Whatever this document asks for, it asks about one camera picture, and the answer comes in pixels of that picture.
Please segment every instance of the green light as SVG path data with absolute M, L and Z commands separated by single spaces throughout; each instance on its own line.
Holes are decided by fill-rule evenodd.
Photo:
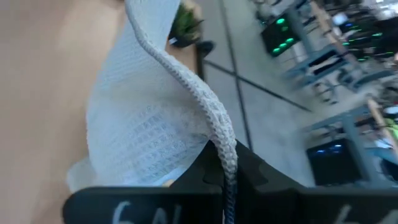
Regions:
M 284 23 L 285 22 L 285 19 L 278 19 L 277 21 L 276 21 L 276 24 L 282 24 L 282 23 Z

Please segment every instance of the metal frame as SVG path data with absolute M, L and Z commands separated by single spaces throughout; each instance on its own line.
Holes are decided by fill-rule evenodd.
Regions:
M 367 106 L 360 106 L 306 127 L 304 131 L 310 132 L 321 128 L 327 128 L 327 126 L 331 124 L 341 122 L 343 125 L 343 131 L 346 133 L 346 138 L 352 143 L 350 151 L 356 165 L 359 167 L 359 171 L 361 172 L 364 181 L 366 182 L 364 187 L 372 189 L 389 188 L 392 186 L 392 182 L 389 180 L 383 180 L 376 171 L 371 159 L 371 154 L 368 153 L 366 151 L 367 149 L 363 146 L 357 127 L 355 126 L 355 117 L 367 114 L 371 114 L 369 108 Z
M 314 52 L 313 45 L 310 42 L 310 39 L 307 37 L 307 33 L 305 32 L 305 26 L 300 22 L 300 16 L 298 10 L 296 10 L 295 6 L 290 6 L 285 11 L 287 17 L 290 19 L 291 25 L 293 29 L 296 31 L 298 37 L 303 42 L 304 49 L 308 54 L 308 57 L 311 57 Z

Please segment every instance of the gray floor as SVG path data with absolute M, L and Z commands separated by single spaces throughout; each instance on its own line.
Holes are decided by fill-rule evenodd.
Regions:
M 313 186 L 300 128 L 311 118 L 310 103 L 280 77 L 291 55 L 271 58 L 262 27 L 248 0 L 195 0 L 202 7 L 205 40 L 216 49 L 205 59 L 205 78 L 224 103 L 236 137 L 266 162 L 306 186 Z

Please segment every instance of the black plastic part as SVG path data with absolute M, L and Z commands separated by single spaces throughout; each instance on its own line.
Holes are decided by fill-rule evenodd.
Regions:
M 240 142 L 236 152 L 237 224 L 398 223 L 397 190 L 307 189 L 264 162 Z M 158 223 L 153 222 L 154 215 L 162 208 L 167 217 L 164 223 L 222 223 L 223 170 L 220 164 L 216 148 L 209 142 L 193 165 L 171 187 L 81 190 L 65 202 L 64 222 L 109 224 L 118 204 L 128 201 L 131 204 L 121 213 L 121 221 Z M 181 208 L 180 215 L 176 215 L 178 207 Z
M 199 41 L 196 43 L 197 47 L 197 52 L 199 52 L 201 55 L 200 57 L 206 57 L 208 54 L 210 54 L 211 51 L 216 47 L 216 43 L 210 40 L 206 41 Z
M 337 139 L 307 149 L 307 156 L 317 185 L 343 185 L 363 178 L 351 155 L 347 139 Z
M 284 23 L 277 24 L 279 19 L 283 19 Z M 295 43 L 300 42 L 301 39 L 296 33 L 293 23 L 290 21 L 288 14 L 284 13 L 279 17 L 276 17 L 273 21 L 268 21 L 269 25 L 261 32 L 261 38 L 268 52 L 271 56 L 277 57 L 278 55 L 291 48 Z M 293 38 L 293 41 L 287 43 L 286 40 Z

